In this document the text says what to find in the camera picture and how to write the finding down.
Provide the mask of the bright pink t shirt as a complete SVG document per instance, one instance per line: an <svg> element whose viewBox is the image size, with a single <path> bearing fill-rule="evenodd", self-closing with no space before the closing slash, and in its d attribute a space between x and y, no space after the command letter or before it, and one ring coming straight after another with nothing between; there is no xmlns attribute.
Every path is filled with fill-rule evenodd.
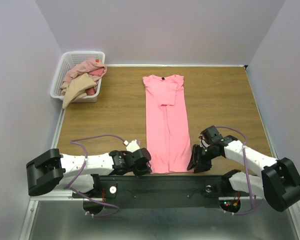
<svg viewBox="0 0 300 240"><path fill-rule="evenodd" d="M154 174L184 173L192 149L184 77L145 76L146 148Z"/></svg>

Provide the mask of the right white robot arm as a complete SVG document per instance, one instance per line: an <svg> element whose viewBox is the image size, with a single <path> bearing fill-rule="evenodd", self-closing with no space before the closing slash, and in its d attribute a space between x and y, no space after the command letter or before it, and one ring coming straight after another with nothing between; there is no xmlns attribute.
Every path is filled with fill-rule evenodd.
<svg viewBox="0 0 300 240"><path fill-rule="evenodd" d="M217 157L233 160L245 168L233 169L221 177L217 190L223 195L245 192L251 203L259 197L278 212L300 201L300 174L291 159L264 155L232 135L222 136L214 125L203 130L199 140L200 144L192 147L187 170L207 172Z"/></svg>

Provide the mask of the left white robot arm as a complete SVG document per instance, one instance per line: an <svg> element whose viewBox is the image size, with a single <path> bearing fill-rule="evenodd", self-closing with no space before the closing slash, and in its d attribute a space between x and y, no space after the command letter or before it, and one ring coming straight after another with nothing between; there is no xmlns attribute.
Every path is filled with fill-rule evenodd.
<svg viewBox="0 0 300 240"><path fill-rule="evenodd" d="M101 184L93 179L99 176L136 176L149 174L151 155L146 148L133 152L113 150L101 155L61 154L52 148L26 164L28 195L37 197L53 190L75 190L96 197Z"/></svg>

